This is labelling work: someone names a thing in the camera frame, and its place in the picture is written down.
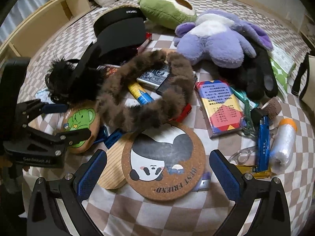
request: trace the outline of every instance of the checkered bedsheet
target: checkered bedsheet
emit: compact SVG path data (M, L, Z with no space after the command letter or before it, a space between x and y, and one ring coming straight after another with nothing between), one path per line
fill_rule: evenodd
M251 21L262 27L270 38L289 53L299 65L309 50L306 44L292 30L280 25L277 21L269 19L264 15L253 11L251 8L223 0L188 0L197 13L212 8L218 8L238 15L241 19ZM121 0L112 6L122 3L136 3L137 0ZM45 87L44 76L49 67L51 59L65 56L67 59L80 58L86 47L96 40L93 32L93 22L101 13L96 9L75 22L63 31L43 51L40 58L28 69L26 80L21 88L19 102L33 99L35 93ZM159 48L175 49L174 36L165 34L154 34L153 41L148 50ZM203 62L201 68L195 69L199 81L212 80L211 64ZM148 91L153 97L158 95ZM137 101L128 94L126 105L137 104ZM227 158L238 150L254 145L250 139L230 134L218 138L209 139L205 120L202 115L202 106L196 95L190 102L192 112L184 120L184 124L192 128L204 144L206 158L213 149L219 149ZM278 175L281 179L289 204L291 231L296 236L303 228L311 204L311 195L315 176L314 159L314 131L308 117L301 109L298 98L288 94L287 99L282 102L281 118L293 118L298 131L296 146L294 147L293 160L284 174ZM57 114L47 115L45 118L36 119L37 128L52 133L62 122L62 117ZM106 147L103 144L95 147ZM28 174L43 176L48 180L58 179L66 172L75 172L82 162L92 155L89 150L82 155L67 154L66 164L63 169L31 168ZM255 201L244 226L239 235L247 232L251 221L257 210L259 201ZM211 236L220 226L234 205L223 192L216 176L212 173L209 191L191 192L182 198L169 202L157 202L148 200L135 192L128 184L116 191L105 190L98 185L87 201L83 202L87 212L105 235L111 236Z

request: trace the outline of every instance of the orange cap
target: orange cap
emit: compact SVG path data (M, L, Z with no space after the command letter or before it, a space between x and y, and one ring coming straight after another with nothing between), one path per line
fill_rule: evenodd
M297 131L297 126L296 126L296 123L294 122L294 120L292 120L292 119L290 119L290 118L282 119L282 120L279 122L279 126L280 126L280 125L284 125L284 124L290 124L290 125L295 129L295 131Z

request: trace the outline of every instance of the white plastic roll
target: white plastic roll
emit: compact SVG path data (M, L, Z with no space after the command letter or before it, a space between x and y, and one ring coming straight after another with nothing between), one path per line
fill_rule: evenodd
M282 119L280 121L269 158L269 164L273 173L282 174L289 167L293 156L293 146L296 141L296 130L296 124L292 119Z

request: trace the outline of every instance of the green plush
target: green plush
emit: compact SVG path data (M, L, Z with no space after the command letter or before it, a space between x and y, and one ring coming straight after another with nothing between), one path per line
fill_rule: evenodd
M139 0L140 9L151 21L175 29L184 22L195 22L194 7L186 0Z

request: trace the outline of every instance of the blue gripper pad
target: blue gripper pad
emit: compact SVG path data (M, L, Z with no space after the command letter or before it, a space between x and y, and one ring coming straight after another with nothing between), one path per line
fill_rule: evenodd
M83 163L74 174L73 188L80 203L90 197L106 164L106 152L98 149L91 159L87 163Z
M229 163L219 150L210 153L209 164L227 198L235 202L239 200L244 188L242 173L234 164Z
M104 144L108 149L110 149L114 143L116 143L125 132L123 132L121 129L116 129L113 133L109 135L109 137L104 141Z

